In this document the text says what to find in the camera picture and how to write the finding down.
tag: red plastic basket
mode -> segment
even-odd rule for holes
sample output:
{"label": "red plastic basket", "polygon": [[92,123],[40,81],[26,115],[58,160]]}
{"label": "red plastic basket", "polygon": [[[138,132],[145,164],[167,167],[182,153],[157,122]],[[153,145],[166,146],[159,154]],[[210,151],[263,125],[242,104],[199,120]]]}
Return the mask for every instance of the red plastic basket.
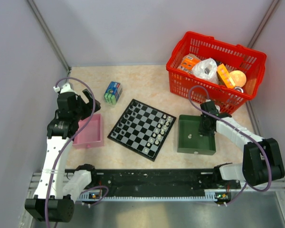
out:
{"label": "red plastic basket", "polygon": [[[228,89],[224,85],[217,85],[177,69],[182,58],[187,54],[195,54],[201,60],[213,58],[221,61],[231,70],[241,70],[246,74],[247,82],[244,93]],[[214,37],[204,36],[195,32],[187,32],[174,48],[166,68],[169,71],[170,91],[188,98],[191,87],[201,85],[205,87],[209,96],[220,106],[221,112],[229,114],[236,111],[246,101],[257,95],[265,72],[266,55],[262,52],[246,48],[242,45],[231,45],[217,41]],[[191,94],[191,99],[203,103],[205,92],[197,88]]]}

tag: orange box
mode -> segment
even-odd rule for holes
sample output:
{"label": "orange box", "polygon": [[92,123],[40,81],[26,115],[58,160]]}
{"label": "orange box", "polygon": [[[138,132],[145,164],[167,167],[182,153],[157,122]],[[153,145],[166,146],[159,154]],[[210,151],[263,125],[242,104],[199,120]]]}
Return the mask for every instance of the orange box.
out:
{"label": "orange box", "polygon": [[229,72],[224,64],[218,66],[218,76],[223,81],[223,83],[227,88],[233,89],[234,87],[236,87],[235,82],[229,76]]}
{"label": "orange box", "polygon": [[192,58],[191,56],[187,56],[184,58],[180,66],[181,66],[181,69],[183,67],[186,70],[192,70],[192,68],[199,62],[200,62],[199,59]]}

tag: gray wall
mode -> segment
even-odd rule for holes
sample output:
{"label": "gray wall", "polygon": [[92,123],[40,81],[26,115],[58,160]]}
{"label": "gray wall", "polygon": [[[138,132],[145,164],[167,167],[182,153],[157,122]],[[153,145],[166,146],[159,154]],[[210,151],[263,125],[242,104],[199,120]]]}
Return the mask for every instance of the gray wall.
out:
{"label": "gray wall", "polygon": [[285,1],[281,1],[254,48],[267,54],[267,62],[253,108],[264,136],[278,140],[285,165]]}
{"label": "gray wall", "polygon": [[165,64],[186,31],[247,45],[271,0],[35,0],[71,66]]}
{"label": "gray wall", "polygon": [[0,228],[18,227],[66,72],[24,0],[0,1]]}

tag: pink box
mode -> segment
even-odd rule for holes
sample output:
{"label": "pink box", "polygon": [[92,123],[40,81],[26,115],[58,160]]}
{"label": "pink box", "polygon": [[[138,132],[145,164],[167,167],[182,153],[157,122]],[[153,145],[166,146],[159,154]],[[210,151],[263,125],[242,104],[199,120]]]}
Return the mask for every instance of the pink box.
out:
{"label": "pink box", "polygon": [[[87,119],[79,121],[79,128],[87,122]],[[93,115],[84,130],[75,137],[73,146],[76,149],[104,146],[104,124],[100,114]]]}

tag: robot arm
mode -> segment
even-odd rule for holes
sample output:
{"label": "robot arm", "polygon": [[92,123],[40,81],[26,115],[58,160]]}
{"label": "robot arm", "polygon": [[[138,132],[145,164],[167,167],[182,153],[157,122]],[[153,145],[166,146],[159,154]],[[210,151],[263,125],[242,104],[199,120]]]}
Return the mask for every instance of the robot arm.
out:
{"label": "robot arm", "polygon": [[260,154],[259,148],[252,143],[250,139],[241,135],[239,131],[250,136],[262,146],[269,160],[272,180],[284,177],[285,170],[282,157],[279,145],[275,139],[264,139],[263,137],[250,132],[247,128],[239,125],[229,114],[219,113],[213,101],[202,103],[200,107],[202,110],[216,115],[222,120],[232,124],[237,130],[222,121],[203,114],[199,125],[199,133],[201,135],[213,135],[214,132],[218,132],[229,138],[239,149],[241,149],[241,151],[243,151],[243,163],[230,163],[215,167],[217,170],[215,175],[217,175],[216,179],[218,181],[246,181],[252,186],[268,182],[268,170],[264,158],[262,158]]}
{"label": "robot arm", "polygon": [[[72,88],[66,83],[60,89],[54,87],[59,93],[57,98],[58,109],[54,119],[47,126],[47,151],[42,174],[33,199],[26,199],[25,209],[37,220],[44,221],[44,206],[48,190],[50,175],[54,178],[50,188],[48,203],[49,221],[69,222],[74,212],[74,202],[80,193],[91,182],[91,169],[79,166],[72,179],[63,186],[68,153],[72,147],[71,141],[61,154],[55,170],[52,170],[55,159],[61,148],[76,133],[79,128],[78,122],[89,117],[92,113],[93,99],[88,90],[83,93],[88,98],[86,104]],[[95,112],[100,110],[100,103],[96,101]]]}

